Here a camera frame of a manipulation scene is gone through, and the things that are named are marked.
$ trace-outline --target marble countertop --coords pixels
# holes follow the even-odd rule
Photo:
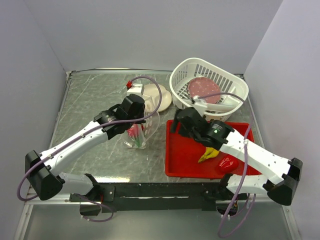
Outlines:
[[[141,74],[144,73],[112,73],[107,71],[72,73],[52,145],[55,146],[77,133],[99,112],[121,103],[126,96],[128,80]],[[169,72],[159,71],[144,75],[154,78],[159,84],[170,90]],[[210,179],[178,178],[165,175],[166,122],[173,119],[175,111],[176,107],[171,104],[167,110],[160,113],[160,126],[145,149],[128,148],[124,145],[122,137],[118,135],[86,152],[72,162],[65,169],[65,172],[81,175],[90,173],[98,182],[109,183],[210,182]],[[250,121],[248,100],[232,114],[228,121],[246,123]],[[255,142],[260,144],[255,125],[252,131]]]

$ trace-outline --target red toy fruit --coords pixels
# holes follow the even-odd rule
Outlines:
[[[218,168],[221,172],[227,174],[231,173],[239,166],[239,160],[234,156],[227,155],[219,162]]]

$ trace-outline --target pink patty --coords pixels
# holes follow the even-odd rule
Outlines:
[[[188,84],[188,91],[190,97],[194,96],[206,96],[209,94],[217,94],[220,93],[219,86],[209,78],[206,77],[196,77],[192,79]],[[220,95],[218,96],[210,96],[205,98],[205,101],[208,104],[216,104],[220,100]]]

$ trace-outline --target metal edge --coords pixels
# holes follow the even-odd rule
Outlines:
[[[57,194],[56,196],[46,200],[46,201],[42,201],[40,200],[40,198],[35,198],[31,201],[27,201],[25,204],[26,205],[79,205],[80,202],[70,202],[69,201],[70,198],[70,194],[67,193],[61,193],[61,194]],[[81,202],[81,204],[85,204],[85,205],[91,205],[92,203],[90,202]]]
[[[24,205],[21,218],[13,238],[14,240],[23,240],[25,238],[25,234],[27,231],[27,227],[29,224],[33,207],[34,207],[33,205],[28,205],[28,204]]]
[[[139,70],[139,69],[105,69],[105,68],[96,68],[96,69],[88,69],[82,71],[73,71],[71,74],[167,74],[172,73],[171,70]]]
[[[58,128],[58,123],[59,123],[59,120],[60,120],[60,117],[61,117],[62,109],[64,108],[64,105],[65,105],[65,102],[66,102],[66,99],[67,99],[68,91],[69,91],[70,84],[71,84],[71,81],[72,81],[70,79],[71,75],[72,75],[72,73],[69,73],[66,76],[66,85],[65,85],[65,88],[64,88],[63,98],[62,98],[62,102],[61,102],[61,105],[60,105],[60,109],[58,111],[58,115],[57,115],[56,120],[55,120],[54,130],[53,130],[51,141],[50,141],[50,144],[49,144],[49,149],[53,145],[54,138],[55,138],[55,135],[56,135],[56,131],[57,131],[57,128]]]
[[[238,203],[245,203],[246,200],[238,200],[237,201]],[[257,195],[256,198],[255,198],[255,203],[270,203],[270,202],[273,202],[273,200],[271,200],[268,196],[266,195]],[[225,201],[215,201],[216,204],[229,204],[230,203],[230,200],[225,200]]]
[[[286,223],[293,240],[302,240],[298,224],[291,206],[282,206]]]
[[[244,81],[246,81],[245,76],[243,74],[241,74],[240,78],[242,78]],[[248,102],[249,102],[250,109],[251,109],[251,111],[253,113],[253,121],[254,121],[254,125],[256,127],[256,132],[257,132],[258,137],[259,137],[260,145],[261,145],[262,148],[265,148],[265,144],[264,144],[264,141],[263,141],[262,136],[261,136],[259,125],[258,125],[257,118],[256,118],[256,115],[255,115],[255,111],[254,111],[254,109],[252,107],[252,104],[251,104],[251,101],[250,101],[250,97],[248,96],[247,99],[248,99]]]

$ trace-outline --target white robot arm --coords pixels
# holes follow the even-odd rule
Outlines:
[[[247,144],[248,165],[258,170],[261,175],[246,176],[240,189],[241,193],[267,194],[281,205],[291,205],[300,181],[303,163],[297,158],[291,160],[277,156],[244,137],[231,126],[220,120],[207,122],[203,118],[205,102],[195,97],[194,107],[176,112],[171,131],[175,132],[181,124],[179,134],[192,137],[196,142],[245,161],[244,146]],[[221,186],[235,193],[242,176],[226,174]]]
[[[40,154],[33,150],[25,156],[25,172],[41,160],[49,157],[27,177],[41,200],[48,200],[58,193],[90,194],[97,184],[94,177],[90,174],[64,173],[63,169],[86,151],[129,129],[133,123],[125,122],[126,120],[143,118],[145,101],[141,97],[143,88],[139,88],[139,85],[142,84],[134,85],[135,87],[132,90],[128,90],[127,96],[121,104],[100,112],[99,115],[94,117],[93,121],[75,135]],[[124,120],[124,122],[101,128],[103,124],[121,120]]]

